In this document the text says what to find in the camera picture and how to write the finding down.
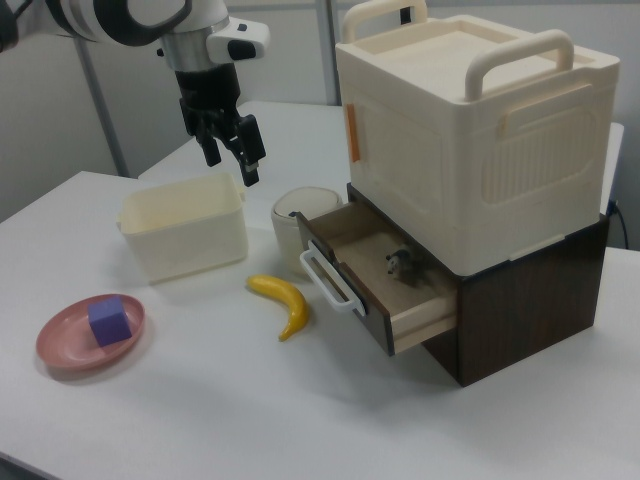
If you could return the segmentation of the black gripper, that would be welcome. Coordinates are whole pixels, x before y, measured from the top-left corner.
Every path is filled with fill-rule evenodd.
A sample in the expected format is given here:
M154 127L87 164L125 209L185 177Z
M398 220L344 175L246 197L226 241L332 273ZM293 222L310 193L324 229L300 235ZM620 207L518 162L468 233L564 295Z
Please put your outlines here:
M236 105L240 85L232 63L219 64L206 71L176 72L181 92L180 105L187 133L196 137L206 164L221 162L215 136L226 140L236 158L243 183L251 187L259 182L259 161L266 151L256 118L240 116Z

